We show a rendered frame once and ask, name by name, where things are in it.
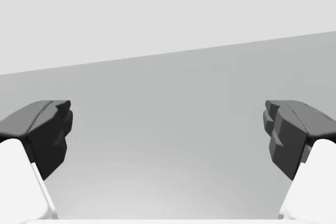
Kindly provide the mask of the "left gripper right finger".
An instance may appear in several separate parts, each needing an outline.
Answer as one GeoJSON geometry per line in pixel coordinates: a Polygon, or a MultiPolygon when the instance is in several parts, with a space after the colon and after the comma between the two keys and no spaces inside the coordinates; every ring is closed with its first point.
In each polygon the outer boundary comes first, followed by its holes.
{"type": "Polygon", "coordinates": [[[292,181],[282,220],[336,220],[336,120],[295,100],[267,100],[272,162],[292,181]]]}

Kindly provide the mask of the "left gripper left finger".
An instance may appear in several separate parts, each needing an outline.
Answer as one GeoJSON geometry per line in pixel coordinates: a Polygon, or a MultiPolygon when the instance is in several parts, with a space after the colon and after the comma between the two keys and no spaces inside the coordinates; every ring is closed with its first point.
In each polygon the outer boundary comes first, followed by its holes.
{"type": "Polygon", "coordinates": [[[44,181],[65,160],[70,107],[41,100],[0,120],[0,220],[58,218],[44,181]]]}

